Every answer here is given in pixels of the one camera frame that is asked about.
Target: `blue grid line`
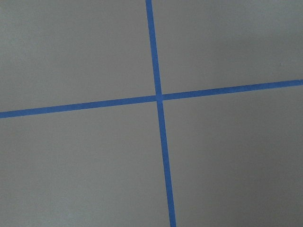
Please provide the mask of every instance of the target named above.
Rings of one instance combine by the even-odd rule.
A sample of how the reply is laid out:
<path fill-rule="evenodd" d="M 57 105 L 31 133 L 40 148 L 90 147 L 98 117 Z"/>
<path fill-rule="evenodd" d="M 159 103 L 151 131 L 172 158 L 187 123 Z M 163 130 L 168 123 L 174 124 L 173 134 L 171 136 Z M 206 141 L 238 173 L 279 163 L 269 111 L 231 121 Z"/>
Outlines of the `blue grid line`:
<path fill-rule="evenodd" d="M 153 76 L 154 76 L 154 82 L 155 82 L 166 195 L 167 195 L 167 203 L 168 203 L 168 209 L 169 209 L 169 223 L 170 223 L 170 227 L 176 227 L 176 215 L 175 215 L 175 206 L 174 206 L 174 198 L 173 198 L 171 175 L 170 175 L 169 150 L 168 150 L 168 145 L 167 145 L 167 137 L 166 137 L 166 129 L 165 129 L 163 96 L 162 96 L 162 90 L 161 90 L 161 80 L 160 80 L 160 70 L 159 70 L 159 61 L 158 61 L 158 53 L 157 53 L 155 25 L 154 25 L 154 21 L 153 21 L 152 0 L 145 0 L 145 4 L 146 4 L 149 36 L 150 36 L 150 45 L 151 45 L 152 69 L 153 69 Z"/>
<path fill-rule="evenodd" d="M 182 99 L 182 98 L 201 97 L 201 96 L 223 95 L 228 93 L 247 92 L 254 90 L 302 86 L 302 85 L 303 85 L 303 79 L 288 80 L 288 81 L 280 81 L 280 82 L 272 82 L 272 83 L 242 85 L 236 87 L 223 87 L 223 88 L 214 88 L 208 90 L 163 94 L 162 97 L 163 100 L 172 100 L 172 99 Z M 0 118 L 20 117 L 20 116 L 46 114 L 46 113 L 48 114 L 48 113 L 56 113 L 56 112 L 101 108 L 101 107 L 109 107 L 116 105 L 148 103 L 148 102 L 156 102 L 156 101 L 157 101 L 156 96 L 122 98 L 122 99 L 90 102 L 90 103 L 79 103 L 79 104 L 58 105 L 58 106 L 49 106 L 49 107 L 41 107 L 41 108 L 25 109 L 25 110 L 5 111 L 5 112 L 0 112 Z"/>

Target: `gray floor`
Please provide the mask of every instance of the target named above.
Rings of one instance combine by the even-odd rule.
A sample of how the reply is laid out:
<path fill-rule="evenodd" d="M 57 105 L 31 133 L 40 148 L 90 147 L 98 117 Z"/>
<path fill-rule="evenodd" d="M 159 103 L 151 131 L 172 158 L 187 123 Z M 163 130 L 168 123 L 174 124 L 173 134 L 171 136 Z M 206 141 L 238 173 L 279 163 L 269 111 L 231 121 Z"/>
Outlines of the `gray floor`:
<path fill-rule="evenodd" d="M 154 0 L 163 93 L 303 79 L 303 2 Z M 0 112 L 155 95 L 143 0 L 0 1 Z M 303 86 L 164 101 L 178 227 L 303 223 Z M 169 227 L 155 102 L 0 119 L 0 226 Z"/>

